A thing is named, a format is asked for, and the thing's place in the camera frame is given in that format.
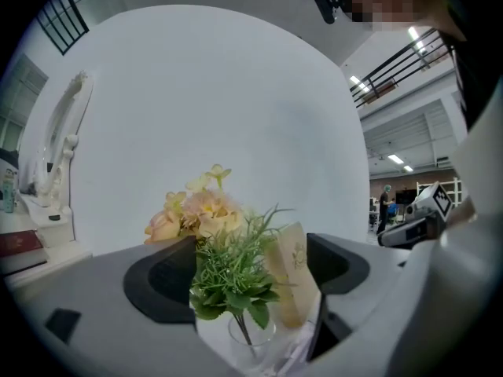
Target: white mirror frame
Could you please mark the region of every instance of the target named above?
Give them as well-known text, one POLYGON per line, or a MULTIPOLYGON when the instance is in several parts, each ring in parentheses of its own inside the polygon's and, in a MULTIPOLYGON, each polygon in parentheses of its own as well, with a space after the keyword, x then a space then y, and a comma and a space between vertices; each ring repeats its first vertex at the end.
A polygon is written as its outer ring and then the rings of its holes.
POLYGON ((55 247, 75 240, 73 213, 70 208, 70 162, 74 155, 73 150, 79 141, 77 132, 92 92, 93 79, 84 71, 70 82, 51 114, 43 139, 39 143, 35 157, 35 172, 31 180, 35 184, 37 195, 19 194, 46 247, 55 247), (76 102, 68 109, 71 99, 77 93, 79 96, 76 102), (70 110, 68 117, 61 124, 61 133, 65 137, 56 141, 57 147, 54 151, 56 159, 51 171, 47 173, 48 152, 44 148, 50 146, 54 127, 63 110, 70 110))
POLYGON ((68 85, 63 97, 57 103, 54 112, 50 116, 48 127, 45 130, 42 146, 39 148, 35 164, 35 189, 37 197, 34 200, 40 207, 56 207, 61 210, 69 205, 70 166, 73 157, 73 149, 77 145, 80 123, 93 92, 93 79, 84 71, 81 71, 68 85), (79 93, 77 101, 67 109, 71 99, 79 93), (66 134, 62 141, 56 141, 56 159, 53 167, 47 173, 46 148, 50 146, 54 127, 63 110, 70 110, 66 121, 61 124, 61 132, 66 134))

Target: artificial flower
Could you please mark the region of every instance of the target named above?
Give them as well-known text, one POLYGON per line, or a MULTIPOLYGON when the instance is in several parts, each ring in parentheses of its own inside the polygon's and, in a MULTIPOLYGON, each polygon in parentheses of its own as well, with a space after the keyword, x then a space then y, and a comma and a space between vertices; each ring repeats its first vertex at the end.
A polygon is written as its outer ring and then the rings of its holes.
POLYGON ((222 180, 229 176, 230 174, 230 169, 225 169, 223 170, 222 165, 218 165, 217 163, 213 165, 211 168, 211 172, 206 172, 206 175, 209 178, 215 178, 217 179, 218 187, 221 189, 222 188, 222 180))
POLYGON ((209 182, 210 178, 203 173, 199 178, 189 181, 189 183, 185 185, 185 188, 191 192, 202 192, 206 189, 209 182))
POLYGON ((169 192, 166 194, 166 203, 164 204, 164 210, 172 210, 177 215, 182 216, 182 202, 187 197, 186 192, 169 192))
POLYGON ((220 230, 238 229, 243 216, 239 205, 222 190, 207 190, 192 194, 184 202, 182 221, 184 228, 197 229, 201 236, 208 237, 220 230))
POLYGON ((180 233, 180 217, 172 210, 162 210, 155 214, 145 228, 145 234, 150 237, 145 243, 154 243, 165 239, 173 239, 180 233))
POLYGON ((243 223, 243 215, 240 211, 214 218, 210 214, 203 214, 200 216, 200 222, 199 233, 202 237, 209 237, 218 232, 233 232, 239 229, 243 223))

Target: person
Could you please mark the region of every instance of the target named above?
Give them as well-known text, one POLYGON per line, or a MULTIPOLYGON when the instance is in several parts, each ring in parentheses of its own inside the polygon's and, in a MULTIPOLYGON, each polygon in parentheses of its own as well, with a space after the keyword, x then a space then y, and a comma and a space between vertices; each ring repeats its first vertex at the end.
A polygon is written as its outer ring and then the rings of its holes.
MULTIPOLYGON (((499 52, 488 46, 500 0, 339 0, 354 22, 395 24, 394 27, 433 27, 453 60, 461 111, 468 132, 487 106, 503 77, 499 52)), ((448 227, 475 214, 470 197, 451 211, 448 227)))
POLYGON ((395 199, 391 199, 391 204, 387 207, 387 216, 389 218, 393 218, 396 215, 396 210, 398 209, 398 205, 395 202, 395 199))
POLYGON ((392 201, 388 201, 387 194, 390 192, 391 186, 390 185, 385 185, 383 193, 380 195, 379 198, 379 228, 377 228, 377 234, 381 233, 384 231, 386 228, 386 222, 387 222, 387 206, 392 204, 392 201))

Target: white curved wall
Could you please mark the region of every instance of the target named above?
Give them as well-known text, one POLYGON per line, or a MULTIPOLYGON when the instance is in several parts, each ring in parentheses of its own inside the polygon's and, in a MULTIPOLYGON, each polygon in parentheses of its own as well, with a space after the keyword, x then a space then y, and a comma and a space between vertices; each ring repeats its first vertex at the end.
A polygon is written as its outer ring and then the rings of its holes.
POLYGON ((342 72, 301 39, 250 16, 169 5, 122 13, 64 57, 29 119, 30 155, 78 71, 94 77, 71 191, 77 240, 95 254, 143 242, 167 191, 231 167, 227 192, 306 232, 364 240, 369 172, 342 72))

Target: glass vase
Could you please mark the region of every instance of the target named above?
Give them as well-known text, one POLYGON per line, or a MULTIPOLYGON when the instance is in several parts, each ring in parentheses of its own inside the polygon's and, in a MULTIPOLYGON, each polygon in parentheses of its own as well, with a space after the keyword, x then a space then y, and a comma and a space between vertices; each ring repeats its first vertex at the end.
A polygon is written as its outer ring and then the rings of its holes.
POLYGON ((258 371, 276 334, 276 324, 269 320, 267 327, 261 329, 250 314, 244 311, 241 318, 230 319, 229 334, 232 339, 231 353, 237 369, 242 372, 258 371))

